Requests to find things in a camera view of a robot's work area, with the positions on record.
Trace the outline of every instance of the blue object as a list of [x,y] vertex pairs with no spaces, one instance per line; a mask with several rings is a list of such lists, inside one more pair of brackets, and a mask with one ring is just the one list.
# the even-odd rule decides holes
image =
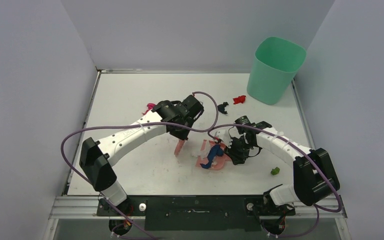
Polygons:
[[214,146],[212,146],[212,148],[209,150],[209,153],[208,153],[208,156],[206,157],[208,159],[208,163],[207,164],[203,164],[201,163],[201,167],[203,169],[209,169],[211,168],[211,164],[213,163],[213,160],[216,156],[223,156],[224,155],[224,152],[223,152],[223,149],[220,147],[220,144],[216,144]]

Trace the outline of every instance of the red object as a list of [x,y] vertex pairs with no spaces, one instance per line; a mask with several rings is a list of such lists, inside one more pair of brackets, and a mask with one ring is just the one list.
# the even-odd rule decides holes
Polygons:
[[155,104],[150,102],[146,105],[148,107],[148,110],[146,112],[142,112],[143,115],[147,114],[147,112],[155,107]]
[[243,104],[245,102],[246,98],[247,98],[247,96],[245,96],[245,95],[235,97],[235,98],[233,98],[233,104]]

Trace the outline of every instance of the white wall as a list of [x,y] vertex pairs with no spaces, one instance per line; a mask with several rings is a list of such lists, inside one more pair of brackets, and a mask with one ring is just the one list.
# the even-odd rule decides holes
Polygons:
[[59,0],[0,0],[0,240],[42,238],[95,77]]
[[99,69],[251,68],[267,37],[307,48],[334,0],[61,0]]
[[384,1],[336,0],[298,90],[341,183],[353,239],[384,239]]

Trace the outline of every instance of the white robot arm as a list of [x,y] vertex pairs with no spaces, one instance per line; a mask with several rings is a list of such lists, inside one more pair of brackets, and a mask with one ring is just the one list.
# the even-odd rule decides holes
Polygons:
[[117,181],[112,166],[133,149],[164,133],[170,133],[182,141],[188,139],[189,130],[184,128],[171,125],[143,125],[166,122],[191,127],[203,112],[203,105],[193,95],[189,95],[182,102],[161,101],[132,124],[140,127],[122,130],[97,141],[91,137],[86,139],[81,146],[80,167],[93,189],[101,192],[113,205],[118,206],[128,196]]
[[[185,129],[165,125],[142,125],[171,122],[191,127],[197,116],[199,117],[203,111],[202,104],[192,95],[176,105],[170,101],[162,101],[152,111],[149,111],[132,124],[140,125],[140,127],[122,130],[97,141],[92,138],[86,139],[82,144],[80,153],[80,167],[94,189],[97,192],[102,192],[113,205],[119,206],[128,198],[128,195],[117,181],[112,166],[133,149],[164,133],[168,132],[180,140],[188,139],[189,131]],[[225,130],[218,131],[216,137],[228,143],[224,153],[232,159],[234,165],[245,163],[245,160],[249,157],[250,149],[259,147],[269,150],[293,169],[293,184],[277,186],[264,194],[273,207],[293,202],[303,202],[311,206],[332,193],[311,164],[288,143],[293,143],[302,152],[310,156],[322,169],[335,189],[339,189],[338,178],[329,154],[324,149],[312,150],[299,143],[292,142],[283,136],[282,132],[277,131],[264,121],[257,124],[250,123],[246,116],[242,116],[235,123],[264,129],[265,132],[271,133],[273,136],[240,126],[237,126],[238,132],[241,134],[240,138],[230,137],[228,131]]]
[[[335,169],[328,152],[323,148],[313,150],[300,145],[285,137],[283,132],[277,131],[265,121],[251,123],[247,116],[242,116],[235,123],[241,134],[239,138],[231,137],[229,131],[226,130],[219,130],[215,134],[217,138],[226,143],[225,153],[232,159],[234,165],[245,163],[250,149],[258,147],[269,150],[293,169],[293,184],[283,184],[266,192],[267,197],[275,206],[294,202],[302,202],[311,206],[332,193],[310,162],[290,144],[308,155],[323,171],[333,187],[339,190],[340,184]],[[239,125],[264,129],[264,132],[256,132]]]

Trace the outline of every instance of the green object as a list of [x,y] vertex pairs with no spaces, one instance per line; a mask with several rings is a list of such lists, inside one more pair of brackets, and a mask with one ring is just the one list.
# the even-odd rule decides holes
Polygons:
[[246,91],[265,104],[279,102],[306,55],[306,50],[293,42],[274,36],[267,38],[255,51]]
[[277,166],[276,168],[273,168],[272,170],[271,170],[271,175],[278,175],[279,174],[279,172],[281,171],[281,169]]

